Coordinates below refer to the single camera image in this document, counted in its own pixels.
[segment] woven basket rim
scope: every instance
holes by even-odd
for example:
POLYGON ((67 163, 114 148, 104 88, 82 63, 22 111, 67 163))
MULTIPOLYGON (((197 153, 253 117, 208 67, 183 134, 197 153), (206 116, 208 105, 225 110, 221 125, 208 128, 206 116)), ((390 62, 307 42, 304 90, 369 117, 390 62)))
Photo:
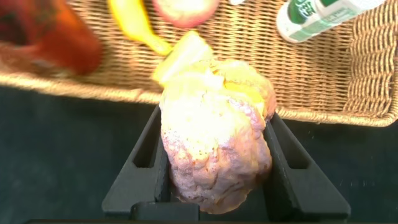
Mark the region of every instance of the woven basket rim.
MULTIPOLYGON (((142 89, 123 90, 108 86, 79 83, 71 80, 37 77, 29 73, 10 73, 0 75, 0 85, 35 90, 39 93, 55 96, 69 96, 84 99, 120 101, 126 103, 157 104, 160 93, 149 93, 142 89)), ((299 111, 279 106, 277 113, 282 119, 294 119, 313 123, 352 124, 358 126, 385 127, 398 119, 398 71, 394 73, 392 103, 389 112, 383 118, 324 113, 319 111, 299 111)))

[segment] yellow banana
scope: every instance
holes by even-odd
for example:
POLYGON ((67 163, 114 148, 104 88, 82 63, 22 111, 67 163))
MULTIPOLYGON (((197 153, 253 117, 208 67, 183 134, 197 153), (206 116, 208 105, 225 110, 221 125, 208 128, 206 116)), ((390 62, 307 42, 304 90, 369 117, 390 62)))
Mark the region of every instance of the yellow banana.
POLYGON ((143 0, 108 0, 108 7, 120 29, 133 40, 148 45, 153 51, 167 55, 172 47, 154 34, 143 0))

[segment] white bottle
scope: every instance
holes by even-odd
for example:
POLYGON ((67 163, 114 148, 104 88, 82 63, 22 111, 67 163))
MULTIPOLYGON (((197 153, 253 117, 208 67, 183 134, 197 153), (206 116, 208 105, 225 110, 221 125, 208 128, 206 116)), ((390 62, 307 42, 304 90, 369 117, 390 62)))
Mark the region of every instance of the white bottle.
POLYGON ((300 43, 385 1, 290 0, 279 9, 277 28, 285 40, 300 43))

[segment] food item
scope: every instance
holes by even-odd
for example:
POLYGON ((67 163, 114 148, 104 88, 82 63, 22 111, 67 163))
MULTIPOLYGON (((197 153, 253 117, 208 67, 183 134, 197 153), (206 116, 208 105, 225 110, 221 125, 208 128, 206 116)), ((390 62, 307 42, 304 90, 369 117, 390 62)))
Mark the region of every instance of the food item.
POLYGON ((182 68, 199 60, 210 59, 213 49, 193 30, 187 32, 175 45, 173 51, 157 66, 152 76, 164 86, 165 82, 182 68))
POLYGON ((46 67, 69 68, 85 75, 101 62, 102 46, 65 0, 2 0, 2 40, 18 45, 15 54, 46 67))
POLYGON ((172 47, 154 34, 143 0, 108 0, 109 9, 126 36, 148 45, 160 55, 167 55, 172 47))
POLYGON ((165 21, 180 28, 193 28, 208 20, 217 10, 219 0, 152 0, 165 21))
POLYGON ((386 0, 291 0, 278 12, 279 34, 292 43, 300 43, 386 0))
POLYGON ((201 61, 170 78, 161 135, 177 197, 221 214, 238 208, 272 167, 262 132, 276 108, 269 80, 235 60, 201 61))

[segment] plastic bottle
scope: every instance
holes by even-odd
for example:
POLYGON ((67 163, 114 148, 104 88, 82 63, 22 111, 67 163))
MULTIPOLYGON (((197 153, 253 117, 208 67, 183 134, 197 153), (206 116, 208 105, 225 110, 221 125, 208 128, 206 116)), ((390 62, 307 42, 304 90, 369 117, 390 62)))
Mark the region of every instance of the plastic bottle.
POLYGON ((102 46, 66 0, 1 0, 0 40, 14 44, 16 54, 44 67, 67 68, 77 75, 94 71, 102 46))
POLYGON ((290 0, 279 9, 277 28, 287 41, 299 43, 380 6, 386 0, 290 0))

